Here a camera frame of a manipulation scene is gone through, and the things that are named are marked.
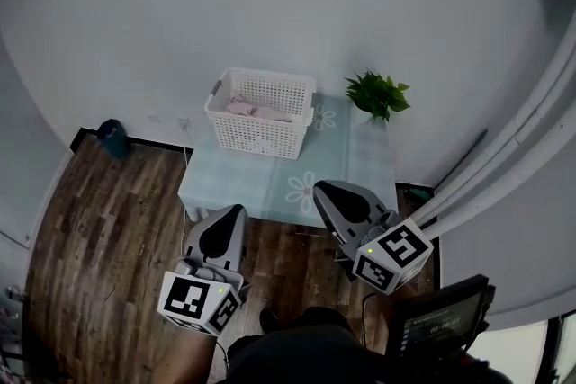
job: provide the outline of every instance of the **monitor screen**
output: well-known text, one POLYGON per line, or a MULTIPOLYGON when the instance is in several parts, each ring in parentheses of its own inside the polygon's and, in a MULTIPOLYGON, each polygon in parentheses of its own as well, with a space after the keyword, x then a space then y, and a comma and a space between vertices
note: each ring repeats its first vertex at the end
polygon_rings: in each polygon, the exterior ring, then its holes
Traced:
POLYGON ((464 345, 465 336, 474 326, 481 297, 476 293, 450 306, 406 319, 400 356, 429 351, 439 345, 442 349, 464 345))

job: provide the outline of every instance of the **green potted plant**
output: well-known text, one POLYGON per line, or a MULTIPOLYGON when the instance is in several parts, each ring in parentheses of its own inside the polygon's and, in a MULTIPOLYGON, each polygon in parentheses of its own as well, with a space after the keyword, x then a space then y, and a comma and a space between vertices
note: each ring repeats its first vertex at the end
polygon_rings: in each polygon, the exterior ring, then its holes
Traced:
POLYGON ((404 91, 410 87, 399 83, 395 85, 390 76, 384 79, 369 69, 363 77, 356 74, 357 80, 347 78, 350 82, 346 94, 354 102, 352 105, 352 120, 356 123, 366 123, 371 118, 390 120, 390 111, 401 112, 410 105, 406 102, 404 91))

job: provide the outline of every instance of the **cable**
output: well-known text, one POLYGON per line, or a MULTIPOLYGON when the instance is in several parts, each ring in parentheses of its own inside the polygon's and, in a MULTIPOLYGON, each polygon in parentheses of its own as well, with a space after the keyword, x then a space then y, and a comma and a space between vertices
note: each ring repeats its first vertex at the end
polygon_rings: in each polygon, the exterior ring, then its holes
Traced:
POLYGON ((186 132, 186 137, 188 138, 188 142, 190 142, 190 149, 192 149, 192 138, 190 138, 190 132, 188 131, 188 127, 182 127, 182 130, 186 132))
MULTIPOLYGON (((186 135, 188 134, 188 128, 182 128, 185 130, 186 135)), ((184 145, 184 162, 186 163, 186 169, 188 169, 188 155, 186 154, 186 145, 184 145)), ((183 218, 182 218, 182 239, 180 240, 180 255, 184 254, 184 239, 186 237, 186 208, 183 205, 183 218)))
POLYGON ((216 341, 216 345, 222 349, 222 353, 224 354, 224 364, 226 365, 226 374, 228 374, 228 354, 222 347, 222 344, 220 344, 218 341, 216 341))
POLYGON ((362 345, 366 347, 366 330, 365 330, 365 311, 366 311, 366 301, 372 296, 376 296, 376 293, 370 293, 364 296, 362 299, 362 345))

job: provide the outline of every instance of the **black object on floor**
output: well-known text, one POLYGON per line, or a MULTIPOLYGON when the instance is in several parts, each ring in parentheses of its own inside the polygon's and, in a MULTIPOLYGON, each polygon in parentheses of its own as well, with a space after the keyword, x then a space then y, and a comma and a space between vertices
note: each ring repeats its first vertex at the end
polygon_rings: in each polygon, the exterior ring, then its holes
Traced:
POLYGON ((126 137, 126 131, 116 119, 109 119, 100 125, 96 136, 112 157, 122 159, 130 153, 130 142, 126 137))
POLYGON ((272 309, 263 308, 260 311, 260 327, 265 334, 280 329, 280 321, 272 309))

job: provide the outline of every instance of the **baseboard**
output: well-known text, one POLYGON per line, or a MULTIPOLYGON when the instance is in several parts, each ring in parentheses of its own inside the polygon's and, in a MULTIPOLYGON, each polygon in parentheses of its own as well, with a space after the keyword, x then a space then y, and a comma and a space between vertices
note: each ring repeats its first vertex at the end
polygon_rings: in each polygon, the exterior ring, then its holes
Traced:
MULTIPOLYGON (((82 140, 85 138, 85 136, 86 135, 95 135, 96 136, 97 132, 98 132, 98 130, 96 130, 96 129, 81 128, 78 131, 78 133, 74 136, 74 140, 72 141, 72 144, 70 144, 70 150, 72 152, 76 153, 78 151, 78 148, 80 147, 80 144, 82 143, 82 140)), ((133 138, 131 136, 128 136, 126 138, 128 138, 130 143, 141 144, 142 146, 159 147, 161 149, 173 150, 175 152, 183 152, 183 149, 184 149, 183 146, 176 146, 174 144, 161 143, 158 141, 150 141, 149 139, 133 138)), ((192 149, 188 146, 186 146, 186 150, 189 150, 192 152, 192 149)))
POLYGON ((40 203, 40 207, 38 208, 38 212, 36 213, 36 219, 34 220, 34 223, 32 224, 32 228, 30 231, 30 240, 28 241, 28 245, 27 245, 29 251, 28 251, 28 261, 26 262, 26 268, 27 268, 26 272, 28 272, 28 267, 30 267, 30 260, 32 258, 32 251, 34 250, 34 246, 36 245, 36 239, 38 238, 38 233, 40 231, 42 221, 44 220, 44 215, 46 214, 46 210, 48 209, 48 205, 50 204, 50 201, 52 200, 52 196, 54 195, 54 192, 56 191, 56 188, 58 187, 60 179, 62 178, 62 175, 64 174, 64 171, 66 170, 66 167, 68 166, 68 162, 70 161, 72 156, 73 156, 73 154, 69 150, 67 150, 64 153, 64 156, 62 157, 62 160, 60 160, 60 164, 58 165, 58 168, 57 168, 56 172, 54 173, 54 176, 52 176, 52 180, 50 181, 50 184, 48 185, 48 189, 44 193, 44 197, 42 197, 42 202, 40 203))

